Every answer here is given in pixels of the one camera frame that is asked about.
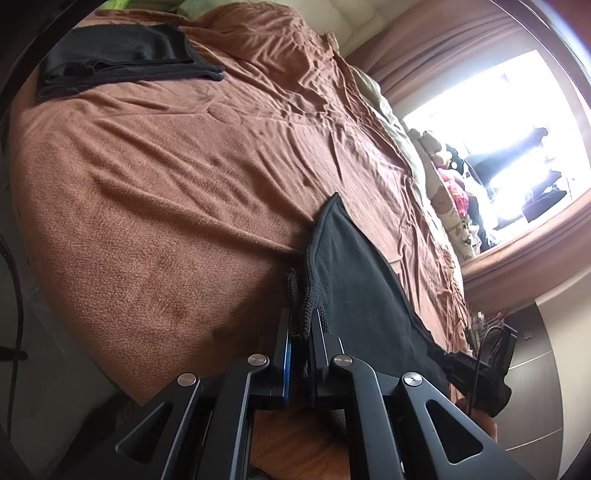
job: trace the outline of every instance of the white wall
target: white wall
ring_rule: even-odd
[[[591,432],[591,267],[536,303],[548,330],[562,392],[562,476]]]

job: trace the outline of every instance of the cable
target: cable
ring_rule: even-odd
[[[12,435],[12,411],[14,409],[14,395],[17,389],[17,375],[18,375],[18,358],[21,355],[22,344],[22,330],[24,326],[24,309],[22,306],[22,290],[21,283],[18,278],[17,264],[10,249],[7,246],[6,240],[0,235],[0,254],[2,255],[10,276],[12,278],[12,286],[14,288],[14,296],[17,301],[17,337],[14,341],[14,357],[12,359],[12,375],[10,378],[10,390],[8,391],[8,411],[6,416],[6,435],[10,439]]]
[[[484,342],[485,342],[488,334],[491,333],[493,330],[500,330],[501,334],[497,337],[495,344],[492,347],[491,352],[495,351],[496,346],[499,344],[499,340],[501,339],[502,335],[505,334],[505,330],[502,327],[499,327],[498,325],[493,325],[492,327],[490,327],[486,331],[486,333],[484,334],[484,337],[482,337],[482,341],[480,342],[480,347],[478,347],[478,357],[477,357],[477,363],[476,363],[476,375],[474,377],[474,387],[472,388],[472,394],[470,395],[470,399],[468,402],[468,411],[467,411],[468,418],[472,418],[472,409],[474,408],[474,403],[476,401],[476,386],[478,384],[478,373],[480,373],[480,359],[482,357],[482,346],[484,345]]]

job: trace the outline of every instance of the brown blanket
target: brown blanket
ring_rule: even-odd
[[[50,303],[140,402],[183,371],[256,351],[285,306],[333,192],[400,266],[436,341],[465,347],[462,296],[411,188],[408,164],[362,101],[332,36],[293,10],[232,4],[177,24],[226,79],[103,85],[13,108],[12,189]],[[347,478],[346,448],[305,408],[257,415],[252,462],[274,478]]]

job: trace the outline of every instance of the tiled wall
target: tiled wall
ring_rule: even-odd
[[[518,340],[506,383],[513,392],[495,419],[499,444],[537,480],[556,480],[563,441],[563,412],[558,370],[548,333],[533,304],[507,324]]]

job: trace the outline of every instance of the brown curtain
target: brown curtain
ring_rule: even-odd
[[[591,264],[591,190],[533,230],[462,266],[473,311],[532,302]]]
[[[489,0],[423,0],[351,55],[391,104],[460,61],[522,30]]]

